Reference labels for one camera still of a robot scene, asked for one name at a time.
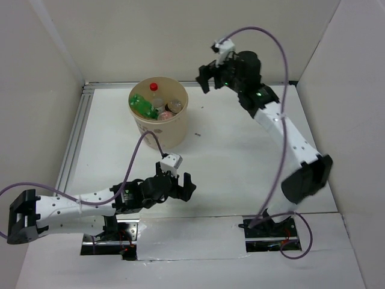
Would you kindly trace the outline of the small bottle black label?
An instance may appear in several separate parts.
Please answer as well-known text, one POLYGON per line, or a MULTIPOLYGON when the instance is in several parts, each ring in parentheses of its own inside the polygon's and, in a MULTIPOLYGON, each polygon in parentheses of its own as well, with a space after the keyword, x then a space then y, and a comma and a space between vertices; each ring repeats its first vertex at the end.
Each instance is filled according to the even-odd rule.
POLYGON ((183 105, 180 100, 173 99, 172 101, 166 103, 165 110, 173 114, 178 114, 183 110, 183 105))

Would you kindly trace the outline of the large clear bottle red label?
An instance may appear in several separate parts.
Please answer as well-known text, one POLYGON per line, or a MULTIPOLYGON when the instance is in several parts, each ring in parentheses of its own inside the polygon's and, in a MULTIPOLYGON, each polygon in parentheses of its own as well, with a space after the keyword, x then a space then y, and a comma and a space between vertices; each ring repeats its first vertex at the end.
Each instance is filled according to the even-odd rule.
POLYGON ((157 83, 155 82, 152 82, 150 85, 149 85, 149 88, 152 92, 152 105, 154 107, 154 109, 158 112, 158 113, 162 113, 165 111, 165 107, 164 107, 164 100, 163 98, 161 98, 159 92, 158 92, 158 85, 157 83))

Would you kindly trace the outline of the small clear bottle red label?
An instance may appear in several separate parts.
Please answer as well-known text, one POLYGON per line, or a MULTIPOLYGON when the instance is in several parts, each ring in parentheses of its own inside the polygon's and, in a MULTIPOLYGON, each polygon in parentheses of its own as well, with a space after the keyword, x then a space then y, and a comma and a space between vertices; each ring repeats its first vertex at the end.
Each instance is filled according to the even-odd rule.
POLYGON ((163 111, 158 115, 157 120, 158 121, 168 120, 168 119, 171 119, 173 116, 174 114, 171 111, 163 111))

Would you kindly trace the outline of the green plastic bottle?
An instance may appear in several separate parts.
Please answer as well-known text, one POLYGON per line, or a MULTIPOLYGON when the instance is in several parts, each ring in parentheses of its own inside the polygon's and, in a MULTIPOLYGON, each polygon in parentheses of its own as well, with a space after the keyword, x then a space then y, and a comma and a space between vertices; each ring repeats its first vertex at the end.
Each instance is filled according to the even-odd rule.
POLYGON ((153 105, 149 101, 144 99, 138 93, 132 95, 129 98, 129 106, 133 111, 135 111, 141 117, 144 117, 146 119, 152 119, 152 120, 158 119, 157 110, 153 107, 153 105))

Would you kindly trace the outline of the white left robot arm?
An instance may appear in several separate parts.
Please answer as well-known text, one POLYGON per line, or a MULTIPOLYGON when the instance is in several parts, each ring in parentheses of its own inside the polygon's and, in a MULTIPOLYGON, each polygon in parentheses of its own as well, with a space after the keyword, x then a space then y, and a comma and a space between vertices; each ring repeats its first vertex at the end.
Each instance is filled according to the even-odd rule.
POLYGON ((157 162, 156 173, 94 193, 79 195, 79 201, 64 196, 39 196, 34 189, 21 192, 8 215, 8 244, 25 244, 49 234, 83 233, 114 239, 119 233, 117 216, 135 214, 164 203, 168 198, 187 202, 196 185, 191 175, 179 175, 157 162))

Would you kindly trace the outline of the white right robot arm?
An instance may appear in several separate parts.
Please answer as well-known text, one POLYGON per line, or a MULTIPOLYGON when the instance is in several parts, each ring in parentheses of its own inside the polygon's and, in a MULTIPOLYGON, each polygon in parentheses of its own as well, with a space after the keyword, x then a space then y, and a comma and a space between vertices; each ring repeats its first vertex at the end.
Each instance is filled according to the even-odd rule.
POLYGON ((283 99, 262 83, 260 60, 254 52, 230 52, 222 62, 214 60, 200 66, 196 81, 204 93, 210 91, 210 79, 214 80, 215 89, 228 87, 237 93, 241 107, 285 149, 285 160, 292 172, 280 180, 277 196, 257 220, 267 235, 275 236, 282 231, 289 212, 325 187, 333 160, 312 147, 280 111, 283 99))

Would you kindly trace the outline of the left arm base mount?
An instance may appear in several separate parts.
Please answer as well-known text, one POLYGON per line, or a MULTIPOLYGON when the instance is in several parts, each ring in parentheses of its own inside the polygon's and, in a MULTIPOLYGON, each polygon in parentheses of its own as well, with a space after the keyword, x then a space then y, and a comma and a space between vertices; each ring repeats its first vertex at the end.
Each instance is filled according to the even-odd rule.
POLYGON ((101 233, 84 234, 80 255, 120 255, 122 260, 136 261, 139 221, 104 217, 101 233))

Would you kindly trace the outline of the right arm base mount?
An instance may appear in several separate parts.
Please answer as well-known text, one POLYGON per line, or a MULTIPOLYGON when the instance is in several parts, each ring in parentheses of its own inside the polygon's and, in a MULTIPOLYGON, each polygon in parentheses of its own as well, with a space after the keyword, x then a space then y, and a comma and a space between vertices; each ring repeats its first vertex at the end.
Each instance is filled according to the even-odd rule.
POLYGON ((238 227, 244 231, 246 252, 301 251, 301 243, 293 217, 287 217, 282 223, 272 220, 249 228, 251 217, 244 217, 238 227))

